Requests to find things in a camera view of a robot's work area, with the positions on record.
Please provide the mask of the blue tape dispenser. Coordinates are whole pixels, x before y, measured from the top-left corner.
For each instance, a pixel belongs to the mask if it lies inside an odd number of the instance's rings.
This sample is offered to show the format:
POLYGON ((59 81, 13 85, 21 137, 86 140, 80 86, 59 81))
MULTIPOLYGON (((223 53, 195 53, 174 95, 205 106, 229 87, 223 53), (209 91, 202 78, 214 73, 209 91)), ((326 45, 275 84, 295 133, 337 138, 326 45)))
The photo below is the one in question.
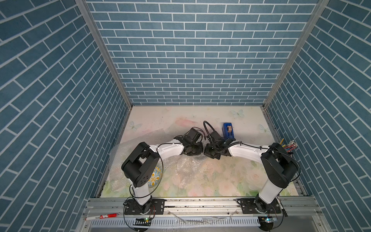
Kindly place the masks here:
POLYGON ((233 126, 231 123, 224 123, 222 131, 225 139, 234 139, 233 126))

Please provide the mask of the clear bubble wrap sheet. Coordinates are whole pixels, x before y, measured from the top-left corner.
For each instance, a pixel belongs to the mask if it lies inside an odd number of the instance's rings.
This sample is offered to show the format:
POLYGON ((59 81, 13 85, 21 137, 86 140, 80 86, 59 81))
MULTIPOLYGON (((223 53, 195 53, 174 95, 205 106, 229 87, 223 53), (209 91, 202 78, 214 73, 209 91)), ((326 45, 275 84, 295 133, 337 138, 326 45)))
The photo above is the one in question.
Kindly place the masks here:
MULTIPOLYGON (((172 140, 173 136, 163 129, 155 130, 134 139, 121 142, 110 152, 109 174, 101 196, 103 198, 128 197, 130 182, 121 170, 121 165, 140 142, 149 145, 172 140)), ((156 197, 205 197, 217 193, 213 180, 212 165, 204 155, 174 156, 157 164, 162 169, 162 178, 155 188, 149 188, 156 197)))

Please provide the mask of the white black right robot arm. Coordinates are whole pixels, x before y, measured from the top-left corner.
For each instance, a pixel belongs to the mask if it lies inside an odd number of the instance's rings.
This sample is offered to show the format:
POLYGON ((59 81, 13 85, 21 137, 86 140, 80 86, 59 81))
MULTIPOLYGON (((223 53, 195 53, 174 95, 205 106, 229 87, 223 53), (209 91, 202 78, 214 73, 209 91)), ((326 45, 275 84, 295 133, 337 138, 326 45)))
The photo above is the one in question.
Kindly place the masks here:
POLYGON ((240 157, 263 165, 268 179, 255 198, 256 210, 260 213, 266 213, 274 199, 294 181, 294 176, 301 173, 299 163, 278 143, 267 147, 251 145, 223 138, 216 131, 209 133, 206 138, 209 143, 204 149, 204 155, 209 158, 219 160, 221 156, 240 157))

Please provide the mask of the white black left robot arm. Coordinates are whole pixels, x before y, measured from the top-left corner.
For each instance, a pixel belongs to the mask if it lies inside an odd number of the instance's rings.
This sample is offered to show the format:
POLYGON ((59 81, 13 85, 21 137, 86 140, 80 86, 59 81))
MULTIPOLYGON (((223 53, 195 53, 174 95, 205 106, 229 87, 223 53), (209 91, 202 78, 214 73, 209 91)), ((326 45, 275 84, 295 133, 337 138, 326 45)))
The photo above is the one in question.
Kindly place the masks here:
POLYGON ((130 182, 129 193, 133 198, 131 205, 139 214, 154 209, 150 180, 157 164, 163 160, 179 155, 196 156, 203 153, 202 129, 191 128, 184 135, 176 136, 172 141, 160 145, 139 143, 121 165, 121 170, 130 182))

